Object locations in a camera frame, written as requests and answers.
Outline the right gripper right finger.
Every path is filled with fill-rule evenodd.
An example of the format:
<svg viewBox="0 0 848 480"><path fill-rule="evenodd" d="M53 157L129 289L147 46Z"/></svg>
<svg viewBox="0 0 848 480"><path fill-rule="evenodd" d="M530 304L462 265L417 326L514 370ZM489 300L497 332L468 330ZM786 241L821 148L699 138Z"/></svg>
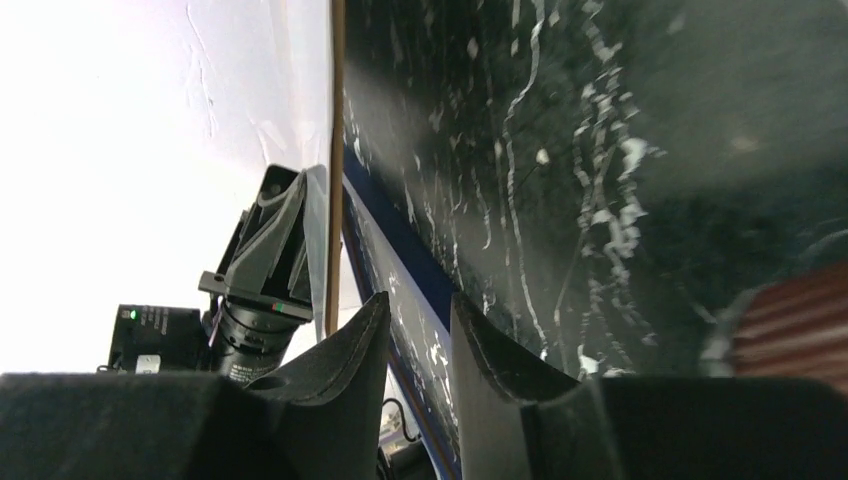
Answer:
<svg viewBox="0 0 848 480"><path fill-rule="evenodd" d="M847 402L812 380L577 381L451 302L466 479L843 479Z"/></svg>

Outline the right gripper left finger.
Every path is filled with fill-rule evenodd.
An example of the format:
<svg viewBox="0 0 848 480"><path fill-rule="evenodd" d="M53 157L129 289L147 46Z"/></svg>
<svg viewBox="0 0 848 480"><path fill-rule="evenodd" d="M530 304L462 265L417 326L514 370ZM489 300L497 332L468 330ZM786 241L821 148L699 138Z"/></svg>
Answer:
<svg viewBox="0 0 848 480"><path fill-rule="evenodd" d="M8 374L5 479L373 479L390 303L248 387L216 374Z"/></svg>

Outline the blue photo frame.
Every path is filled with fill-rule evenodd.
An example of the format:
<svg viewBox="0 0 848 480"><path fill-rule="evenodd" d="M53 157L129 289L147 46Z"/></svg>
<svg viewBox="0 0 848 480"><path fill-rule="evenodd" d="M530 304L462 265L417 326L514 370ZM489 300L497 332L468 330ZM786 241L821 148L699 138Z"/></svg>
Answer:
<svg viewBox="0 0 848 480"><path fill-rule="evenodd" d="M386 292L389 365L440 479L462 476L451 394L453 285L355 152L343 157L343 232L359 294Z"/></svg>

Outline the clear glass pane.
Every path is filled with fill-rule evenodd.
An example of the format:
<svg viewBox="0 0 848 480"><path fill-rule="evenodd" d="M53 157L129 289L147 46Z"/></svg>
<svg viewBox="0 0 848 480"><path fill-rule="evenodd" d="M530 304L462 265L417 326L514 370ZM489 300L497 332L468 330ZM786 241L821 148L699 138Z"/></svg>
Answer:
<svg viewBox="0 0 848 480"><path fill-rule="evenodd" d="M327 313L327 260L329 254L329 173L314 165L305 175L304 237L309 268L311 303L316 334L325 333Z"/></svg>

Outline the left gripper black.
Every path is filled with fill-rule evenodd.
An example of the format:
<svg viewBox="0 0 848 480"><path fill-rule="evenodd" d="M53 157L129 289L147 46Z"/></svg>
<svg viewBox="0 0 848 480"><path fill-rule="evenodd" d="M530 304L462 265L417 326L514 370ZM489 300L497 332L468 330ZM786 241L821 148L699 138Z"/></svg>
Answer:
<svg viewBox="0 0 848 480"><path fill-rule="evenodd" d="M225 298L201 316L206 366L241 386L279 368L295 332L313 319L309 295L296 293L309 279L306 191L303 171L269 166L218 268L200 277L200 291Z"/></svg>

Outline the mountain photo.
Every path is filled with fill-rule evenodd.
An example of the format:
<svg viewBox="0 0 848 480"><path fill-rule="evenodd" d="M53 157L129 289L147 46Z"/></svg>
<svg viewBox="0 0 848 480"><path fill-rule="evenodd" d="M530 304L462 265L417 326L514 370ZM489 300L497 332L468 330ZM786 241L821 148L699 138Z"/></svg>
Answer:
<svg viewBox="0 0 848 480"><path fill-rule="evenodd" d="M340 268L343 223L343 158L344 158L344 56L345 0L331 1L332 21L332 130L329 162L329 223L327 257L327 295L324 332L330 336L338 330Z"/></svg>

